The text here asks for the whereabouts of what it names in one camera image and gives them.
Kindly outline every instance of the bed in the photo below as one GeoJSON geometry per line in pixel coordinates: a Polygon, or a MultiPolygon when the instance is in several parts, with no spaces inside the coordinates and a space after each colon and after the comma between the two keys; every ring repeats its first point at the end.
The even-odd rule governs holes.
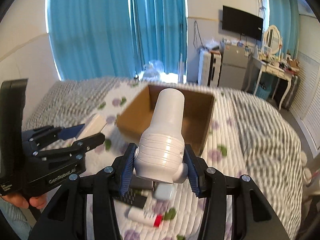
{"type": "MultiPolygon", "coordinates": [[[[231,89],[212,89],[195,84],[165,84],[173,88],[213,93],[216,102],[207,143],[201,155],[208,166],[228,176],[249,174],[280,218],[290,239],[300,226],[302,179],[300,140],[293,128],[270,104],[247,93],[231,89]]],[[[57,82],[38,105],[23,129],[48,124],[72,126],[83,123],[93,113],[105,116],[102,130],[110,140],[108,147],[99,146],[86,155],[87,170],[82,176],[95,174],[111,165],[124,153],[125,142],[116,128],[116,116],[145,87],[146,82],[105,77],[82,82],[57,82]]],[[[70,142],[56,142],[50,147],[66,147],[70,142]]],[[[129,207],[115,201],[120,234],[124,240],[182,240],[197,239],[205,199],[192,193],[188,180],[176,184],[172,201],[156,201],[151,192],[144,209],[165,213],[174,209],[176,215],[165,220],[159,228],[151,228],[126,217],[129,207]]],[[[92,196],[87,203],[88,239],[94,239],[92,196]]],[[[232,205],[227,198],[225,239],[231,239],[232,205]]]]}

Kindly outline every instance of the curtain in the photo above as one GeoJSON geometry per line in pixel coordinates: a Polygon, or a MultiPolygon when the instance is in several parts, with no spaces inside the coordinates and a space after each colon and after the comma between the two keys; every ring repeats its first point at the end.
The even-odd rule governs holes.
{"type": "Polygon", "coordinates": [[[298,53],[300,16],[298,0],[269,0],[270,25],[277,26],[282,36],[284,55],[287,50],[295,58],[298,53]]]}
{"type": "Polygon", "coordinates": [[[47,13],[62,79],[135,75],[128,0],[48,0],[47,13]]]}
{"type": "Polygon", "coordinates": [[[166,73],[178,73],[187,58],[185,0],[130,0],[132,43],[136,72],[157,59],[166,73]]]}

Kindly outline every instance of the vanity table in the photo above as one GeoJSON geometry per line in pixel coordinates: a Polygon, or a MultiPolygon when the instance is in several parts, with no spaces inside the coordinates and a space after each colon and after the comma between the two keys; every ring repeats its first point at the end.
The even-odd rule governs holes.
{"type": "MultiPolygon", "coordinates": [[[[277,82],[275,91],[272,94],[272,99],[273,99],[274,95],[276,94],[280,79],[287,80],[287,82],[288,82],[287,89],[285,90],[285,92],[284,92],[284,94],[283,94],[283,96],[282,96],[282,98],[280,100],[280,104],[279,104],[279,111],[280,111],[282,102],[284,101],[286,95],[288,94],[288,92],[290,90],[291,79],[292,79],[293,75],[291,73],[285,72],[283,69],[281,69],[279,67],[275,67],[275,66],[273,66],[271,64],[267,64],[266,62],[261,61],[261,60],[259,60],[257,58],[253,58],[252,60],[253,60],[253,66],[260,70],[259,71],[259,75],[258,75],[258,79],[257,79],[257,83],[256,83],[256,86],[255,86],[255,89],[254,89],[254,92],[253,92],[253,95],[256,95],[256,93],[257,93],[257,89],[258,89],[258,86],[259,86],[259,83],[260,83],[260,79],[261,79],[262,73],[269,73],[269,74],[271,74],[273,76],[278,77],[278,82],[277,82]]],[[[249,80],[251,80],[251,75],[252,75],[252,68],[250,69],[249,80]]],[[[248,91],[249,86],[250,86],[250,82],[248,82],[248,85],[247,85],[247,87],[245,89],[246,92],[248,91]]]]}

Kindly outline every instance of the television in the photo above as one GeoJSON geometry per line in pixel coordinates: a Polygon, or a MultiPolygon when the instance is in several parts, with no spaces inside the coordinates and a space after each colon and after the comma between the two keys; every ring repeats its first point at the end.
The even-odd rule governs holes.
{"type": "Polygon", "coordinates": [[[261,41],[263,19],[251,13],[223,6],[222,29],[261,41]]]}

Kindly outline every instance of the white bottle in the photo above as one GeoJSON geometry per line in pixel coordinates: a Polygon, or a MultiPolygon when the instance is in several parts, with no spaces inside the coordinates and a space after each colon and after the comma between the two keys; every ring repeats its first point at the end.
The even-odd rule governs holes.
{"type": "Polygon", "coordinates": [[[182,163],[183,108],[180,91],[167,88],[160,92],[150,126],[143,132],[135,155],[137,177],[170,184],[185,181],[188,166],[182,163]]]}
{"type": "Polygon", "coordinates": [[[131,207],[128,213],[128,219],[157,228],[162,221],[162,217],[162,215],[148,213],[137,207],[131,207]]]}

